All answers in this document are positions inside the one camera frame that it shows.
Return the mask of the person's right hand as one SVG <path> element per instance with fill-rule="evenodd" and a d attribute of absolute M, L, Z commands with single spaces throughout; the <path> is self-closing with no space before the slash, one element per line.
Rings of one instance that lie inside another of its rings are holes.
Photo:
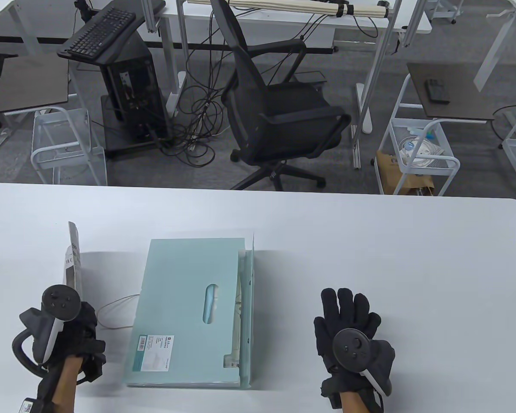
<path fill-rule="evenodd" d="M 374 338 L 380 315 L 370 311 L 365 295 L 347 288 L 323 289 L 321 301 L 323 315 L 313 321 L 316 349 L 329 373 L 321 395 L 338 410 L 343 393 L 356 393 L 368 411 L 383 412 L 384 398 L 392 393 L 395 351 Z"/>

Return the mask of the person's left hand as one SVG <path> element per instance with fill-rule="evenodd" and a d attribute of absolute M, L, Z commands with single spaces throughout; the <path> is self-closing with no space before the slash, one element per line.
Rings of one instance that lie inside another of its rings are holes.
<path fill-rule="evenodd" d="M 57 334 L 54 348 L 46 369 L 58 366 L 67 357 L 83 359 L 81 371 L 84 378 L 77 384 L 93 382 L 102 375 L 105 358 L 105 341 L 96 338 L 97 317 L 95 309 L 87 302 L 81 302 L 79 314 L 70 322 L 65 322 L 63 330 Z"/>

